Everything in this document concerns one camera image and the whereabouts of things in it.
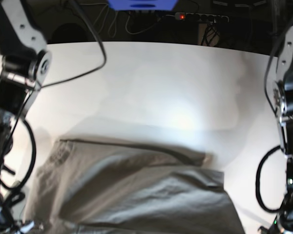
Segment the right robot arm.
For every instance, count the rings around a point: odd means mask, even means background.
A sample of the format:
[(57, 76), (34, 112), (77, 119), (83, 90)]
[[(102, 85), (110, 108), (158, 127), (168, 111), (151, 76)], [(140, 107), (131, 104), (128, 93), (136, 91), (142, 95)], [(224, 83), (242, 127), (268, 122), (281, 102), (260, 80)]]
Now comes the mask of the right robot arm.
[[(19, 121), (25, 125), (32, 147), (29, 168), (22, 181), (7, 187), (7, 197), (0, 192), (0, 234), (24, 234), (35, 223), (15, 220), (12, 208), (25, 198), (22, 189), (33, 172), (37, 156), (34, 134), (25, 117), (46, 87), (44, 80), (52, 60), (47, 41), (24, 0), (0, 0), (0, 55), (0, 175), (8, 171), (4, 158), (12, 149)], [(0, 190), (3, 187), (0, 177)]]

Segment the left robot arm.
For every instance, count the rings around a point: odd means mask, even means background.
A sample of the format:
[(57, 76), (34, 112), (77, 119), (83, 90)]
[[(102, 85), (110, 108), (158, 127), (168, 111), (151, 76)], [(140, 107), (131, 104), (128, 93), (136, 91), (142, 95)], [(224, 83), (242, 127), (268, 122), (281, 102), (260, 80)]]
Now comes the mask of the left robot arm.
[[(264, 85), (265, 97), (276, 119), (280, 143), (270, 149), (261, 159), (255, 179), (255, 195), (259, 206), (267, 213), (274, 214), (272, 225), (258, 228), (260, 234), (293, 234), (293, 15), (276, 40), (264, 73), (264, 81), (274, 56), (278, 56), (276, 80), (273, 86), (273, 99), (270, 99), (267, 85)], [(261, 171), (266, 160), (275, 152), (281, 151), (286, 160), (286, 192), (277, 209), (268, 208), (260, 193)]]

